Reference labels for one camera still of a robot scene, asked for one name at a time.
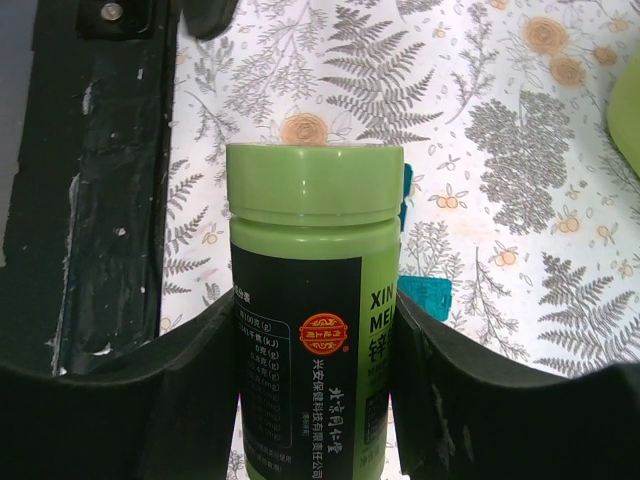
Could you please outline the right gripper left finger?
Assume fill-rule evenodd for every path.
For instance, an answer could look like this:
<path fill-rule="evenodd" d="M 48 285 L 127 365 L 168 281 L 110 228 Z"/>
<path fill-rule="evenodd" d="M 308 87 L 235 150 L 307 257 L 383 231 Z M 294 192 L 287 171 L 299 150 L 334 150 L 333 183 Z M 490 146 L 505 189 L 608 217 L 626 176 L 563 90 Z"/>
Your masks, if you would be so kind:
<path fill-rule="evenodd" d="M 85 374 L 1 366 L 4 479 L 223 479 L 238 401 L 234 296 Z"/>

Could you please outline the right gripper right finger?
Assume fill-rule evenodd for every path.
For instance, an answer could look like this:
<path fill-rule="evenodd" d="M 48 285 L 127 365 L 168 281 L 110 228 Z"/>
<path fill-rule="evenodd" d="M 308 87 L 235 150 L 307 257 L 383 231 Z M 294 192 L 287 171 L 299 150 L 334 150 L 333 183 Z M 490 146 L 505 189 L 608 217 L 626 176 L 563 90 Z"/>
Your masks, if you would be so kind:
<path fill-rule="evenodd" d="M 635 479 L 639 368 L 573 379 L 529 368 L 399 294 L 392 406 L 413 479 Z"/>

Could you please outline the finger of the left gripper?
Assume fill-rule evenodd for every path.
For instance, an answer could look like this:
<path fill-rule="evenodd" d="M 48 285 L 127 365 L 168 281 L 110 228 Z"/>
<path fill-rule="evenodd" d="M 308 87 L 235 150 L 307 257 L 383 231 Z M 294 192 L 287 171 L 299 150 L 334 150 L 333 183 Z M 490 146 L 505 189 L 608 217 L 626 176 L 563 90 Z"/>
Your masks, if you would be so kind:
<path fill-rule="evenodd" d="M 230 25 L 238 0 L 181 0 L 187 33 L 196 40 L 212 40 Z"/>

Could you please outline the teal weekly pill organizer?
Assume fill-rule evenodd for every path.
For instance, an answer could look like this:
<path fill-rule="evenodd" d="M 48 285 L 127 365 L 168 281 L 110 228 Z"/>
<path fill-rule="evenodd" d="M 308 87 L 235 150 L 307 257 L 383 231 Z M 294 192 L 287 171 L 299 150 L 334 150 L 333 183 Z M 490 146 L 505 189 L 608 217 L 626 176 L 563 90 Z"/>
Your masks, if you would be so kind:
<path fill-rule="evenodd" d="M 399 214 L 401 230 L 404 230 L 413 179 L 413 169 L 404 164 L 403 198 Z M 452 282 L 444 278 L 412 276 L 401 274 L 398 290 L 421 307 L 427 314 L 439 322 L 447 320 L 452 303 Z"/>

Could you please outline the green pill bottle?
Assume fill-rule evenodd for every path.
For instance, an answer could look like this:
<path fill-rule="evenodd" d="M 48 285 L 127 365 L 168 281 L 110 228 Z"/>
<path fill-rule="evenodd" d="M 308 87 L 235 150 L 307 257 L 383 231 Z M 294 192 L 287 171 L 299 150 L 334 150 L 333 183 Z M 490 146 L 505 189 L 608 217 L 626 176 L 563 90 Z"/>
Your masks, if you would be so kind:
<path fill-rule="evenodd" d="M 403 151 L 232 144 L 226 173 L 247 474 L 377 479 Z"/>

